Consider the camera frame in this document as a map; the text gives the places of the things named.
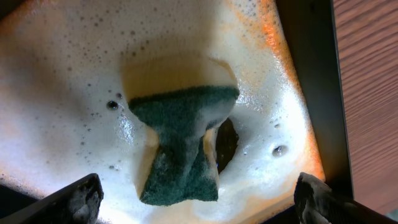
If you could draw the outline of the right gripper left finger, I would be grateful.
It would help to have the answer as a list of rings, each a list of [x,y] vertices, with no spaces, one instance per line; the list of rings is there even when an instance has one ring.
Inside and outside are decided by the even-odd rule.
[[[104,197],[98,174],[89,174],[1,219],[1,224],[96,224]]]

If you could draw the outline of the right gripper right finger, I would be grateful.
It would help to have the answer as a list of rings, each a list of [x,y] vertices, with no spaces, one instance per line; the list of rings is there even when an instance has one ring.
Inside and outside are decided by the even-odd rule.
[[[300,222],[305,224],[397,224],[304,172],[297,180],[294,203]]]

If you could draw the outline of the green yellow sponge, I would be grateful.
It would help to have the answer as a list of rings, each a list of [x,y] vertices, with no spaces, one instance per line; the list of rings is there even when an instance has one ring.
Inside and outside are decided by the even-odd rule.
[[[136,184],[140,201],[217,200],[218,171],[205,135],[228,118],[238,99],[231,67],[183,55],[125,65],[121,74],[128,108],[151,138]]]

